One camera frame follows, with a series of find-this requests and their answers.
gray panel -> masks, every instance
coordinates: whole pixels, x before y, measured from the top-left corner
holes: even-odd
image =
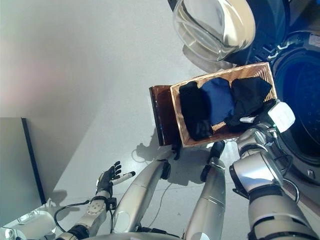
[[[21,118],[0,118],[0,226],[39,206]]]

washing machine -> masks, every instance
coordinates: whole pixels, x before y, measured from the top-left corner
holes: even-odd
[[[172,9],[175,0],[168,0]],[[320,1],[246,0],[256,33],[251,45],[225,60],[269,62],[278,98],[293,110],[293,126],[280,144],[293,157],[287,178],[320,214]]]

white floor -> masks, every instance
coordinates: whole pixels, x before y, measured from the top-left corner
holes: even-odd
[[[91,198],[97,177],[114,162],[121,161],[123,172],[139,173],[163,151],[149,87],[204,74],[182,47],[166,0],[1,1],[0,113],[28,118],[52,212]],[[173,183],[152,227],[182,235],[203,187],[207,155],[187,149],[172,162],[144,226]],[[234,142],[227,143],[222,160],[227,167],[237,160]],[[130,182],[114,187],[118,200]],[[228,171],[226,182],[222,239],[246,239],[248,201],[232,192]],[[76,207],[61,213],[61,225],[71,227],[83,212]],[[99,233],[108,231],[105,223]]]

black cable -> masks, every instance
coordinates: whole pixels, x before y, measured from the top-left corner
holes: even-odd
[[[80,205],[86,205],[90,203],[89,200],[87,201],[84,201],[84,202],[80,202],[80,203],[73,203],[73,204],[70,204],[70,205],[67,205],[67,206],[63,206],[62,208],[58,209],[55,213],[54,213],[54,216],[53,216],[53,219],[54,219],[54,222],[56,224],[56,226],[63,232],[65,233],[66,231],[60,226],[60,224],[58,223],[58,220],[57,220],[57,214],[59,212],[61,212],[62,210],[64,209],[68,209],[68,208],[71,208],[71,207],[75,207],[75,206],[80,206]]]
[[[114,227],[114,215],[111,211],[111,209],[109,209],[110,212],[110,216],[111,216],[111,229],[110,229],[110,233],[112,233],[113,227]]]
[[[299,191],[299,188],[298,186],[291,180],[287,179],[287,178],[283,178],[284,181],[288,182],[289,184],[291,184],[294,189],[295,189],[295,198],[294,198],[294,201],[296,204],[298,204],[299,202],[299,199],[300,199],[300,191]]]
[[[281,147],[278,138],[274,137],[273,139],[274,139],[276,146],[280,149],[280,151],[282,151],[284,153],[283,155],[275,158],[274,161],[277,161],[278,159],[281,159],[283,157],[285,157],[286,161],[287,161],[286,167],[280,170],[280,172],[282,173],[282,176],[285,176],[288,173],[288,171],[290,170],[290,168],[292,167],[294,160],[293,160],[293,157],[291,155],[287,154],[286,151]]]

wicker basket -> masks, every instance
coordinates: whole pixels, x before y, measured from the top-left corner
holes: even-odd
[[[180,82],[178,84],[172,85],[170,87],[172,103],[174,107],[175,117],[179,128],[179,133],[182,141],[183,147],[193,147],[196,145],[204,144],[204,143],[212,143],[225,139],[235,138],[242,134],[242,132],[231,132],[226,126],[225,122],[221,122],[219,124],[213,125],[213,136],[203,139],[201,141],[193,140],[189,132],[186,128],[185,120],[181,112],[181,104],[179,97],[179,88],[188,82],[195,81],[197,82],[198,88],[200,88],[205,82],[213,79],[213,78],[224,78],[229,81],[230,85],[235,79],[244,79],[244,78],[252,78],[252,77],[261,77],[268,83],[272,85],[272,88],[269,94],[266,96],[264,101],[268,101],[271,99],[277,98],[277,92],[275,88],[274,79],[270,70],[269,63],[261,62],[251,65],[239,66],[235,68],[231,68],[228,70],[223,70],[215,73],[210,73],[202,76],[194,77],[190,80]]]

